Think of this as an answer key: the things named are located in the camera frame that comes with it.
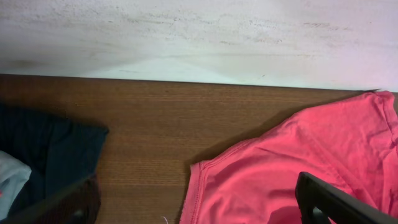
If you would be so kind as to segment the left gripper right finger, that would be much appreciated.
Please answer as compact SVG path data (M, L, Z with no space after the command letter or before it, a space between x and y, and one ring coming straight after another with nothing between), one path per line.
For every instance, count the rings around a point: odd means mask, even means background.
M397 224L397 219L308 172L298 175L295 198L303 224Z

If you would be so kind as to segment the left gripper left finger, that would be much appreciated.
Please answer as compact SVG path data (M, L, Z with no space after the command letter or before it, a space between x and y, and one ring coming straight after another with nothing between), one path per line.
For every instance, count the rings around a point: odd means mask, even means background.
M100 206L98 179L92 175L1 220L1 224L95 224Z

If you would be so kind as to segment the orange-red t-shirt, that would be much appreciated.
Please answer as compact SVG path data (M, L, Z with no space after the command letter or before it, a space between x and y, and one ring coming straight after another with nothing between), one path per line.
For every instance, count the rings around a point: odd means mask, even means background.
M397 113L388 91L307 108L258 138L192 165L182 223L299 223L309 172L397 216Z

